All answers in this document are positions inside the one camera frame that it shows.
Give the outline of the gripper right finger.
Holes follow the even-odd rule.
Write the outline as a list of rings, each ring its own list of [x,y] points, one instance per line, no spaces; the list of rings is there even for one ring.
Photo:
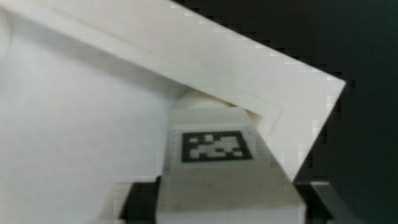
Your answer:
[[[296,182],[294,187],[307,206],[305,224],[364,224],[328,182]]]

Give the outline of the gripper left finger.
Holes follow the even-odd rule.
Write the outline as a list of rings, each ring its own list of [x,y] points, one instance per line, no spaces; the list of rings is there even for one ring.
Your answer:
[[[159,177],[118,182],[104,199],[95,224],[156,224]]]

